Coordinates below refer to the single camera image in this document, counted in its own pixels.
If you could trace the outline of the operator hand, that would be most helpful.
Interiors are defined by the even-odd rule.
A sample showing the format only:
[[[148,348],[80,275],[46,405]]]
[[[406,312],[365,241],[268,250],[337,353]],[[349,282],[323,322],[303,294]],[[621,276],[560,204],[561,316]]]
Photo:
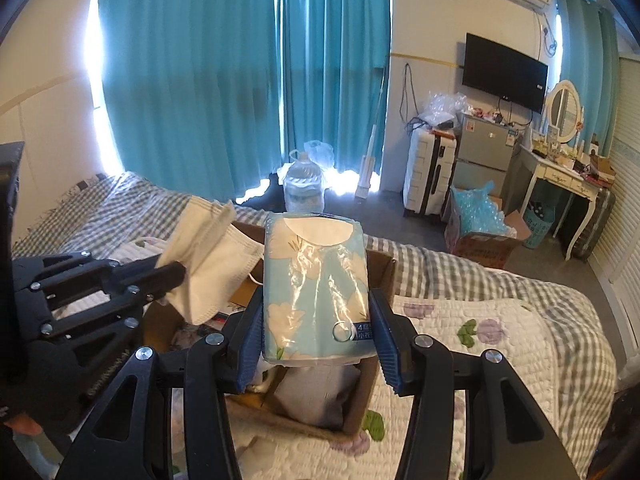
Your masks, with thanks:
[[[8,419],[4,424],[18,434],[26,434],[26,436],[39,436],[42,434],[42,427],[30,418],[27,414],[22,413]]]

